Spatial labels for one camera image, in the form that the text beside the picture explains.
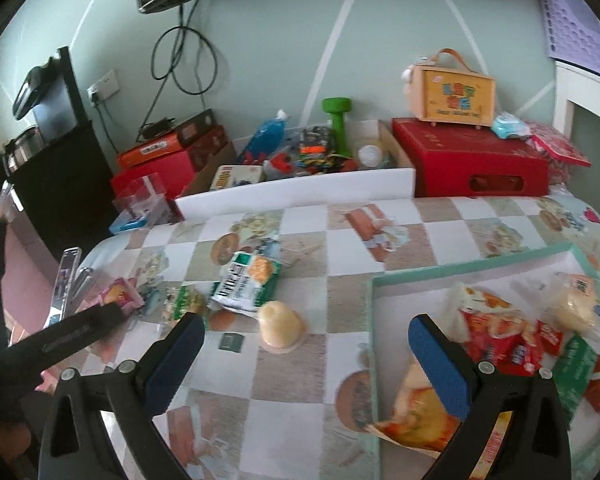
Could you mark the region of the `orange cake packet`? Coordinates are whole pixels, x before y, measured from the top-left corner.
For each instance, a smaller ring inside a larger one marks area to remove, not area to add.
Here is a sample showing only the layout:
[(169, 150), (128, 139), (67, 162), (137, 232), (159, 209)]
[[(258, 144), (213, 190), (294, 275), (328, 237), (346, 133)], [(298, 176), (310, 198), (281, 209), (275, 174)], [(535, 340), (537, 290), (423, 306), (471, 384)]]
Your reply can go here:
[(411, 360), (387, 420), (372, 422), (367, 432), (387, 442), (437, 458), (460, 426), (446, 412), (416, 358)]

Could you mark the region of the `shiny red snack bag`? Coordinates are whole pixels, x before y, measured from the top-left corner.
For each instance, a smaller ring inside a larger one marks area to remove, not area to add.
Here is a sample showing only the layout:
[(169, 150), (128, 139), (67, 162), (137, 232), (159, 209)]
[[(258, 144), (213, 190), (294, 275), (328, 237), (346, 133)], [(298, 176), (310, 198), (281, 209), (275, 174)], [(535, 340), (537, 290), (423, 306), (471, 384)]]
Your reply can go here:
[(469, 340), (464, 349), (478, 363), (486, 361), (503, 373), (533, 376), (541, 367), (543, 348), (535, 325), (519, 312), (463, 313)]

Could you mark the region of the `small red candy packet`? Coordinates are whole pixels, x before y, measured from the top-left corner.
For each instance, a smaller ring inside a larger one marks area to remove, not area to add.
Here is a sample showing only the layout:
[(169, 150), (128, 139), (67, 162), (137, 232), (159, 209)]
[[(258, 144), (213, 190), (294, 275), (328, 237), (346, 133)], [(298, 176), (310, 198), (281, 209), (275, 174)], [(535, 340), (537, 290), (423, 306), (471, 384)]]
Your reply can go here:
[(549, 356), (557, 358), (560, 350), (562, 350), (565, 333), (542, 320), (536, 323), (536, 330), (538, 331), (543, 351)]

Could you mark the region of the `green snack packet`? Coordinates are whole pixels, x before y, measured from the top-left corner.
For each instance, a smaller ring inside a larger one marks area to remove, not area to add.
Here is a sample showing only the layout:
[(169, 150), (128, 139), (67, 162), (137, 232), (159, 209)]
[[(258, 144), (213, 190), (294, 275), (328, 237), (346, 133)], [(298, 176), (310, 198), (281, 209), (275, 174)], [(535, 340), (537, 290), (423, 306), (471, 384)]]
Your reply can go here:
[(553, 366), (553, 378), (567, 426), (576, 416), (596, 362), (597, 353), (593, 347), (582, 336), (574, 334)]

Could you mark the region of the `round bun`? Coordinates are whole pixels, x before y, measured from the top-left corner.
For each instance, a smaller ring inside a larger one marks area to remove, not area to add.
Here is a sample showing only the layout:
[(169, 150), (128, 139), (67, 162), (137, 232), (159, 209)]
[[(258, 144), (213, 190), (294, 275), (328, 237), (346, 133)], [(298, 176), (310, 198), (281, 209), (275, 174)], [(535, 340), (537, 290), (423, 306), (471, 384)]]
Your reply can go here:
[(546, 300), (550, 317), (564, 330), (585, 335), (600, 333), (600, 294), (595, 278), (555, 273), (548, 282)]

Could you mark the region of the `yellow bread packet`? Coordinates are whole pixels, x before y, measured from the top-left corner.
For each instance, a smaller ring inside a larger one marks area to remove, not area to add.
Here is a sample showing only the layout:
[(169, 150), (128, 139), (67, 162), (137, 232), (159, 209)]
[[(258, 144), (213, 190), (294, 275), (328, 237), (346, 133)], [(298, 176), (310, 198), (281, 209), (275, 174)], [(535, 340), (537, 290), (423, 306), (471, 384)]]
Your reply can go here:
[(488, 475), (498, 451), (503, 443), (506, 431), (510, 420), (512, 419), (512, 411), (501, 412), (498, 414), (498, 419), (491, 431), (489, 439), (486, 441), (486, 447), (483, 449), (478, 462), (469, 475), (470, 480), (484, 480)]

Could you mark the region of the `white persimmon snack packet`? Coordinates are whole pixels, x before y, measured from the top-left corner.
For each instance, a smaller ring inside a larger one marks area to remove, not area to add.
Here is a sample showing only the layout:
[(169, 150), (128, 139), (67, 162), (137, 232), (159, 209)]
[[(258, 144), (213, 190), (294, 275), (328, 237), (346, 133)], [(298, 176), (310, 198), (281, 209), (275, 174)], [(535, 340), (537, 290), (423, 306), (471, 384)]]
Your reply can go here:
[(442, 312), (437, 316), (436, 322), (449, 340), (467, 342), (469, 330), (463, 313), (504, 313), (513, 310), (514, 306), (499, 296), (455, 282), (446, 293)]

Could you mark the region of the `small green cake packet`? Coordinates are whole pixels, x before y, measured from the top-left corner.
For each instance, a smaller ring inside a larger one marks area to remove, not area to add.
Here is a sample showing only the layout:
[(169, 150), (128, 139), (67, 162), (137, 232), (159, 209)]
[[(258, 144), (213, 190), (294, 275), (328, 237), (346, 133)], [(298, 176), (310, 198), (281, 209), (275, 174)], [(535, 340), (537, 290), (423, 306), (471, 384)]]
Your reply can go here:
[(206, 318), (207, 311), (206, 296), (193, 285), (181, 285), (170, 287), (166, 291), (162, 319), (166, 324), (174, 326), (187, 313)]

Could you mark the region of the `pink roll cake packet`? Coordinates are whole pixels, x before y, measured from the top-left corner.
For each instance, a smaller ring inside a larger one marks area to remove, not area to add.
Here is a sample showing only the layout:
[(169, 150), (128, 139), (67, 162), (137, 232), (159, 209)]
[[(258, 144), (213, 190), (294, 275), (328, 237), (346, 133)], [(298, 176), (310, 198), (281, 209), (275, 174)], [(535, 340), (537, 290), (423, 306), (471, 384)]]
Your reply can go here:
[(83, 309), (105, 304), (116, 304), (128, 318), (140, 310), (145, 304), (142, 296), (135, 288), (135, 281), (126, 278), (116, 278), (106, 289), (96, 295), (94, 299), (84, 304)]

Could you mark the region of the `clear acrylic box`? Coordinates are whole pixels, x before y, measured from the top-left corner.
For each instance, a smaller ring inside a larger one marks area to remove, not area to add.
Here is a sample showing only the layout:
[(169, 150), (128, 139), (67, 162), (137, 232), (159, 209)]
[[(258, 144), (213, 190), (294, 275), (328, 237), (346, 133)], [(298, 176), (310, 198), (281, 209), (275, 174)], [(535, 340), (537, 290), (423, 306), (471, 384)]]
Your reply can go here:
[(117, 211), (117, 218), (109, 226), (112, 235), (150, 229), (176, 220), (166, 197), (166, 188), (158, 174), (148, 174), (133, 180), (116, 196), (112, 204)]

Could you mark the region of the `red box on left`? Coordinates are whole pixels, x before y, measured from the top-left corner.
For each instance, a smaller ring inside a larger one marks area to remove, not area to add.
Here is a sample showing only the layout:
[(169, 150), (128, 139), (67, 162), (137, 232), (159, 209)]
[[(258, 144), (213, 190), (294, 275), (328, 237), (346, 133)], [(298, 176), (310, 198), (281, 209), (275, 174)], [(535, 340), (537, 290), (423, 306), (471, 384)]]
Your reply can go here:
[(125, 170), (120, 168), (110, 180), (111, 187), (118, 195), (133, 180), (148, 174), (158, 174), (166, 188), (166, 197), (173, 200), (227, 143), (228, 136), (224, 127), (214, 126), (185, 150), (144, 162), (140, 166)]

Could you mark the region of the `orange flat box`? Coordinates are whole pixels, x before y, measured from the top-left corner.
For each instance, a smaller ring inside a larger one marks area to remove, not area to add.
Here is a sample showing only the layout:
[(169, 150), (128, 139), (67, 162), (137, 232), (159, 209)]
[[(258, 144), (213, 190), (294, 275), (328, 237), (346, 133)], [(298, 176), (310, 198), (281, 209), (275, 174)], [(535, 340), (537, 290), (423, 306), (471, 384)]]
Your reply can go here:
[(189, 117), (171, 129), (131, 148), (118, 156), (121, 169), (140, 166), (144, 162), (185, 150), (208, 133), (216, 125), (214, 113), (211, 108)]

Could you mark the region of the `blue water bottle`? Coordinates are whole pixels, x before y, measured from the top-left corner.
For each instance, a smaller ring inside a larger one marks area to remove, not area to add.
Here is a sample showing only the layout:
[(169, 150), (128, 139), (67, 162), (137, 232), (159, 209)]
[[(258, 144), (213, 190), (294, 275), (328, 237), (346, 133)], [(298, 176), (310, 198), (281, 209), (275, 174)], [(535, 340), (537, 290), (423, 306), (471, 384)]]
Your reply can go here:
[(260, 125), (238, 155), (237, 161), (241, 165), (261, 165), (283, 142), (288, 119), (288, 114), (279, 110), (274, 118)]

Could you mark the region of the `purple perforated basket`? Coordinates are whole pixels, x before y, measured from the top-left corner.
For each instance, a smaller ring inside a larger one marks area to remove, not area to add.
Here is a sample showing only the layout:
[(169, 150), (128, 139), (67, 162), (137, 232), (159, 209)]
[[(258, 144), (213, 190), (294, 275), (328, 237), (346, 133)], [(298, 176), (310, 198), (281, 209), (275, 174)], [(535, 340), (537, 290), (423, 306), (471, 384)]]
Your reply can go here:
[(584, 0), (539, 0), (547, 55), (600, 76), (600, 20)]

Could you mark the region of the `yellow handled gift case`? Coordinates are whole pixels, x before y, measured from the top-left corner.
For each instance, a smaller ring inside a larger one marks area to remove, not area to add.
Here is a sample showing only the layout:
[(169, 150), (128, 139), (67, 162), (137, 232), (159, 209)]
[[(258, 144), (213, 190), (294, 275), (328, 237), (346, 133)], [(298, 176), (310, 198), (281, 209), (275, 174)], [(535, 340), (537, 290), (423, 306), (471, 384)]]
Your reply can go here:
[(401, 75), (408, 109), (421, 122), (491, 127), (496, 82), (470, 68), (453, 49), (407, 66)]

